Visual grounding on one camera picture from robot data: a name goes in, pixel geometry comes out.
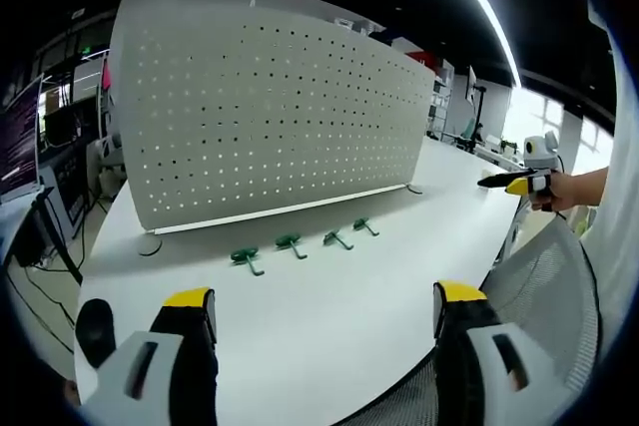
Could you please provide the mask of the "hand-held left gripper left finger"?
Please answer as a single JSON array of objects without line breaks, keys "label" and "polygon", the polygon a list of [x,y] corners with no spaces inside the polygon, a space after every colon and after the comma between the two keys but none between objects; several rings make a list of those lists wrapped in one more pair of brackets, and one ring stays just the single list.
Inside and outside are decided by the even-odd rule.
[{"label": "hand-held left gripper left finger", "polygon": [[80,411],[93,425],[216,425],[215,292],[167,299],[151,327],[116,343],[109,303],[93,298],[79,313],[79,346],[97,373]]}]

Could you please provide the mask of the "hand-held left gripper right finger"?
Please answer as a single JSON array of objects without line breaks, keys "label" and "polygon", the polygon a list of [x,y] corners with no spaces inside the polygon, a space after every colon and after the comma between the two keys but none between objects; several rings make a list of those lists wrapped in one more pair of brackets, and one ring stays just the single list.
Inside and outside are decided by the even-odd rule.
[{"label": "hand-held left gripper right finger", "polygon": [[555,374],[546,351],[503,323],[479,289],[433,285],[433,361],[439,425],[546,425]]}]

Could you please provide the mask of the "person's right hand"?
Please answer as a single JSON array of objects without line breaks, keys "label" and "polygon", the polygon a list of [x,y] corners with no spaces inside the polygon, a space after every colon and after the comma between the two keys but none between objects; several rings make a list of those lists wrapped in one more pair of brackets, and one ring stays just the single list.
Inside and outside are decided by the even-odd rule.
[{"label": "person's right hand", "polygon": [[532,209],[543,212],[564,212],[577,207],[581,200],[581,177],[555,172],[551,175],[550,193],[537,193]]}]

